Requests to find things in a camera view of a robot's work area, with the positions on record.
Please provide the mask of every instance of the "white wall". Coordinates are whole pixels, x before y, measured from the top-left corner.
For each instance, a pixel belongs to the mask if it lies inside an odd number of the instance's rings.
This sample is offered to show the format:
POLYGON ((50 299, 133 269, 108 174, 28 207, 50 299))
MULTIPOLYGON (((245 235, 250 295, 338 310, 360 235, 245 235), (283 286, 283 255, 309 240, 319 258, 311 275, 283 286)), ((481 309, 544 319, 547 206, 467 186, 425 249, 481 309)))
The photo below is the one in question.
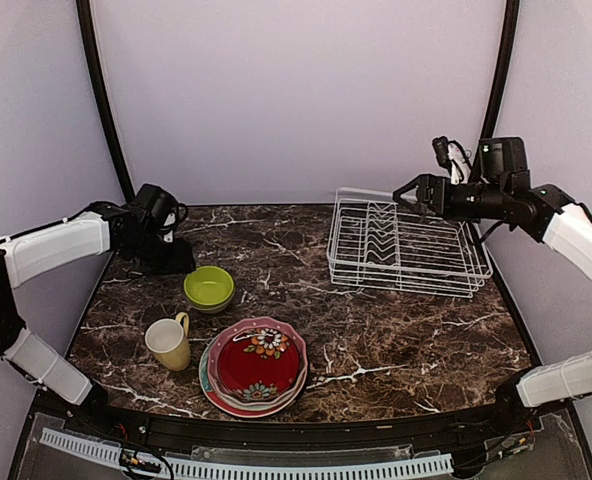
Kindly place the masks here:
POLYGON ((136 187, 187 203, 322 202, 474 145, 503 0, 95 1, 136 187))
MULTIPOLYGON (((74 0, 0 0, 0 235, 120 200, 93 101, 74 0)), ((16 292, 29 326, 63 352, 103 264, 88 259, 16 292)), ((0 479, 33 389, 0 363, 0 479)))
MULTIPOLYGON (((534 185, 592 211, 592 2, 522 2, 498 135, 525 140, 534 185)), ((592 284, 526 234, 489 241, 545 362, 592 349, 592 284)), ((592 400, 579 402, 592 448, 592 400)))

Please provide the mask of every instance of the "countertop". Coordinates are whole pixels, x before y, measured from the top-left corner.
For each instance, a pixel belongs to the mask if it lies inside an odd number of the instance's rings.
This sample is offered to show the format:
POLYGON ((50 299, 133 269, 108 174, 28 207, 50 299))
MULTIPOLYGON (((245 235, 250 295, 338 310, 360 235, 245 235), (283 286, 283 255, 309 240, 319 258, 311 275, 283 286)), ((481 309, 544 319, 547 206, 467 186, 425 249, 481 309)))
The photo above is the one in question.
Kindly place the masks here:
POLYGON ((473 299, 332 285, 326 246, 331 206, 192 207, 177 232, 197 264, 218 265, 236 294, 218 315, 189 311, 192 362, 174 373, 144 344, 160 318, 187 311, 184 275, 143 277, 115 257, 69 359, 145 412, 234 420, 203 396, 198 361, 220 330, 271 316, 307 342, 310 374, 297 402, 270 422, 348 422, 447 412, 493 402, 494 389, 530 365, 492 280, 473 299))

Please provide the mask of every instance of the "dish rack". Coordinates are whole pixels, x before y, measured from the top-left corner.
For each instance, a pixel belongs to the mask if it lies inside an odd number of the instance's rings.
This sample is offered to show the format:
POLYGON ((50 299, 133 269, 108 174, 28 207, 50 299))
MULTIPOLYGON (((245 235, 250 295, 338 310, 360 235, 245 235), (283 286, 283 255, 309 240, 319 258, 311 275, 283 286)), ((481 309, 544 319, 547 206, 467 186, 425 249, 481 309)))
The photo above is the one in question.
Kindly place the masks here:
POLYGON ((465 222, 410 213, 390 193, 339 188, 329 273, 336 285, 472 298, 492 275, 478 235, 465 222))

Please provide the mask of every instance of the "yellow handle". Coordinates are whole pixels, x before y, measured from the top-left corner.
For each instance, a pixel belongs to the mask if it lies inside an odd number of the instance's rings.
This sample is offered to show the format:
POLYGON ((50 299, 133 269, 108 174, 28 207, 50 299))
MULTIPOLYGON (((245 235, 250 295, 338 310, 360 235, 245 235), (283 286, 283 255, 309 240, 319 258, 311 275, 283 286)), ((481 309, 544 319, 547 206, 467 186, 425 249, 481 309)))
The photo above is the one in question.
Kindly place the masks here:
POLYGON ((178 315, 176 315, 176 321, 180 323, 181 327, 183 327, 185 336, 189 337, 189 315, 187 315, 185 312, 180 312, 178 315))

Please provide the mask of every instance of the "cup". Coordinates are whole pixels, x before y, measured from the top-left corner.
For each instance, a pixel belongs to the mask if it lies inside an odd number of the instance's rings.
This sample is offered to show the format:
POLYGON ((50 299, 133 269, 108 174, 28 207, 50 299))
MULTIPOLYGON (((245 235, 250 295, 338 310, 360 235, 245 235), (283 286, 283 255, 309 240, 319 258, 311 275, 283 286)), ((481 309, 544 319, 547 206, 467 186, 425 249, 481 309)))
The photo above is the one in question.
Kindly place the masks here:
POLYGON ((180 372, 189 366, 189 315, 180 312, 176 319, 163 318, 151 324, 145 333, 145 345, 164 367, 180 372))

